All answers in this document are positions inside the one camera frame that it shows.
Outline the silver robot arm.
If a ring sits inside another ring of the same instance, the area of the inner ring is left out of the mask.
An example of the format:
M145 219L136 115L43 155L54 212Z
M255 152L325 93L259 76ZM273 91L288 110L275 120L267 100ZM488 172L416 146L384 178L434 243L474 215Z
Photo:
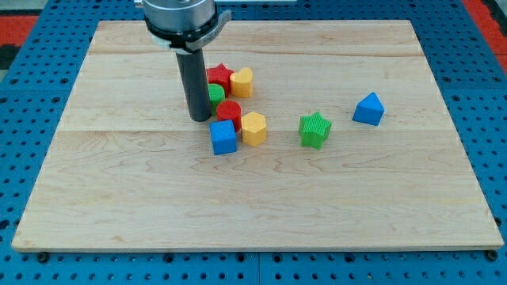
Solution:
M219 12L214 0L139 0L148 32L161 47L174 51L189 116L196 122L211 117L203 48L232 18Z

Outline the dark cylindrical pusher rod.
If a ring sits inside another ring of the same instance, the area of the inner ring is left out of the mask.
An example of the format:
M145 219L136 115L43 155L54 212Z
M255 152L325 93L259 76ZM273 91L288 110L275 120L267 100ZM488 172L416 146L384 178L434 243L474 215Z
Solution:
M211 117L211 102L203 50L187 55L177 54L177 63L190 118L204 122Z

